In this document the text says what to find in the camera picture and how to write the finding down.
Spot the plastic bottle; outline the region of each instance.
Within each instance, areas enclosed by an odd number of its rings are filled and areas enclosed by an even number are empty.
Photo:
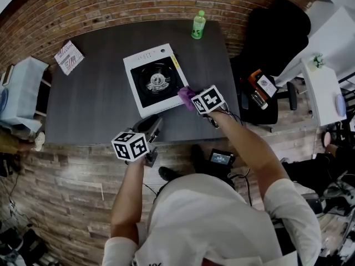
[[[258,106],[260,106],[262,110],[267,108],[267,102],[265,102],[257,90],[251,94],[251,98],[258,104]]]
[[[204,31],[206,19],[204,17],[205,12],[199,11],[199,14],[194,18],[194,25],[192,26],[191,36],[194,39],[200,39],[202,37],[202,33]]]

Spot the bottle cap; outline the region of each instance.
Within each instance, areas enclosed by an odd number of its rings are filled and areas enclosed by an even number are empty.
[[[268,104],[267,103],[264,103],[260,108],[262,109],[262,110],[264,110],[264,109],[266,109],[268,107]]]

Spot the white t-shirt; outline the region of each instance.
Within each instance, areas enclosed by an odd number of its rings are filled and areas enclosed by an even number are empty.
[[[103,266],[314,265],[321,250],[318,220],[293,182],[274,182],[258,211],[224,181],[203,174],[171,181],[150,213],[148,237],[139,247],[127,238],[105,244]],[[296,252],[282,256],[272,218],[280,218]]]

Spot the yellow label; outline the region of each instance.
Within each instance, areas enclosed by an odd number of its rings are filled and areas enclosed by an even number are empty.
[[[173,60],[173,62],[174,62],[174,64],[175,64],[175,67],[176,67],[176,68],[180,68],[179,63],[178,63],[178,61],[177,61],[176,58],[175,58],[175,55],[172,55],[171,58],[172,58],[172,60]]]

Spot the black shoe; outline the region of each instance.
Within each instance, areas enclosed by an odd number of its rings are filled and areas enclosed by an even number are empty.
[[[158,173],[163,180],[168,182],[181,177],[181,175],[165,166],[159,167]]]

